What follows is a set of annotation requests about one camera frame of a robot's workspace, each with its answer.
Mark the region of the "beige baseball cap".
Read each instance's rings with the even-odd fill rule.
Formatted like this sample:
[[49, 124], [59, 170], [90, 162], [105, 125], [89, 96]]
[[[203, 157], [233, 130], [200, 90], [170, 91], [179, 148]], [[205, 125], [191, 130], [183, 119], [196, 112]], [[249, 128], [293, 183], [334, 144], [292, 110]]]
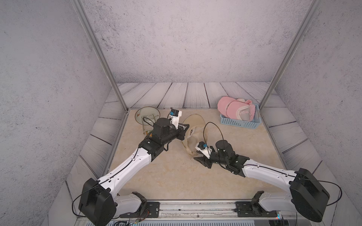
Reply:
[[207, 141], [208, 138], [208, 130], [204, 127], [206, 122], [201, 115], [193, 114], [187, 117], [183, 124], [188, 124], [189, 128], [186, 131], [185, 139], [182, 141], [184, 148], [190, 156], [196, 156], [197, 150], [196, 146], [199, 142], [205, 141], [204, 137]]

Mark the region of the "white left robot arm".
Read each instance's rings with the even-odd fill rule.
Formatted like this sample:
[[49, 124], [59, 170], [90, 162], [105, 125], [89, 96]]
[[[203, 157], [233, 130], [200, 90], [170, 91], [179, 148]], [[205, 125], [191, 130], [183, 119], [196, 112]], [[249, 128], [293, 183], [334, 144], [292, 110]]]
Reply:
[[179, 124], [176, 119], [159, 118], [153, 124], [152, 135], [143, 139], [123, 163], [98, 180], [84, 183], [79, 211], [95, 226], [105, 226], [128, 213], [141, 217], [146, 210], [146, 198], [137, 192], [119, 196], [119, 191], [138, 171], [168, 150], [170, 142], [184, 140], [188, 129], [188, 124]]

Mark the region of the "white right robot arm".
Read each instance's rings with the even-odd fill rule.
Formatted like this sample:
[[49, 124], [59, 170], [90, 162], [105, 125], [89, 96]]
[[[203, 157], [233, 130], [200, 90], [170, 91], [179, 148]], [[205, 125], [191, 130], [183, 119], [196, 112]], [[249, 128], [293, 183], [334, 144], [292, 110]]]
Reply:
[[313, 222], [321, 222], [330, 194], [307, 169], [283, 170], [258, 163], [246, 156], [236, 154], [226, 140], [219, 140], [216, 147], [201, 141], [195, 146], [200, 154], [195, 160], [207, 168], [213, 164], [234, 175], [257, 179], [283, 190], [282, 193], [259, 191], [252, 204], [264, 211], [295, 211]]

